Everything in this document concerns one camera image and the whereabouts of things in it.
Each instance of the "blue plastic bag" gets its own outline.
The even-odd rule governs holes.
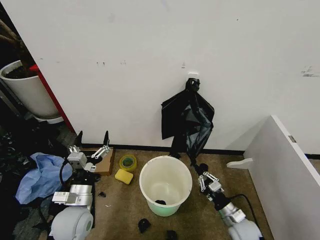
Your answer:
[[[60,168],[64,162],[62,157],[41,152],[30,157],[36,162],[37,168],[30,170],[20,182],[15,195],[20,204],[28,204],[38,197],[44,198],[62,187],[59,178]],[[62,171],[63,181],[67,181],[71,175],[72,167],[66,164]]]

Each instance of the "black plastic bag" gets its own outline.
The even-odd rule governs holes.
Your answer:
[[[170,154],[186,152],[191,165],[214,127],[215,109],[197,93],[199,85],[199,79],[189,78],[183,91],[161,104],[162,139],[174,136]]]

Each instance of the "black baseboard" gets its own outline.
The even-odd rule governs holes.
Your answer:
[[[83,148],[100,148],[101,144],[83,143]],[[110,144],[110,147],[115,149],[127,150],[143,150],[143,151],[157,151],[157,152],[170,152],[171,147],[168,146],[140,146],[140,145],[119,145]],[[236,155],[242,156],[245,151],[241,150],[225,150],[225,149],[203,149],[202,154],[219,154],[219,155]],[[305,154],[308,159],[320,160],[320,154]]]
[[[317,159],[317,160],[320,160],[320,154],[308,154],[308,153],[306,153],[305,156],[306,156],[308,159]]]

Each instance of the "soil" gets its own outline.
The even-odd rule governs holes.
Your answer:
[[[23,66],[20,66],[10,72],[8,72],[5,77],[8,79],[25,79],[29,77],[36,76],[37,74],[35,72],[32,72],[31,75],[27,76],[27,73]]]

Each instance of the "plastic bag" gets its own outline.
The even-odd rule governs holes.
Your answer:
[[[189,78],[185,89],[162,103],[162,139],[174,136],[171,153],[186,152],[191,164],[214,127],[215,109],[197,93],[199,79]]]
[[[60,156],[47,155],[37,152],[30,156],[37,165],[21,180],[15,198],[20,204],[28,204],[34,199],[44,198],[62,187],[59,178],[60,168],[64,159]],[[62,178],[68,180],[72,175],[70,164],[64,166]]]

